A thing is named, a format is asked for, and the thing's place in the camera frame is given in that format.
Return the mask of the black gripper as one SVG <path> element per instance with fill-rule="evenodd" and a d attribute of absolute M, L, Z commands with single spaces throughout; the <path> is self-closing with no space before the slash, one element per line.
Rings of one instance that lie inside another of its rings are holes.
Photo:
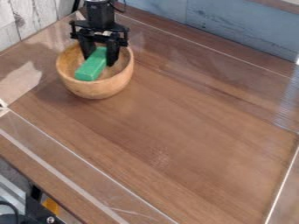
<path fill-rule="evenodd" d="M 107 65 L 113 67 L 119 58 L 121 46 L 129 47 L 130 28 L 114 23 L 109 28 L 98 28 L 87 20 L 70 21 L 70 37 L 79 40 L 85 59 L 97 50 L 97 43 L 107 43 Z"/>

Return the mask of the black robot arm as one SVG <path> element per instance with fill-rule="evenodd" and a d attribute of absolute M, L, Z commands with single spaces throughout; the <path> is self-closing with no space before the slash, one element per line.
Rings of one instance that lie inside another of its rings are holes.
<path fill-rule="evenodd" d="M 129 47 L 130 29 L 117 22 L 115 0 L 85 0 L 87 18 L 71 20 L 70 37 L 79 41 L 85 59 L 97 51 L 97 43 L 107 47 L 107 65 L 113 67 L 119 59 L 121 47 Z"/>

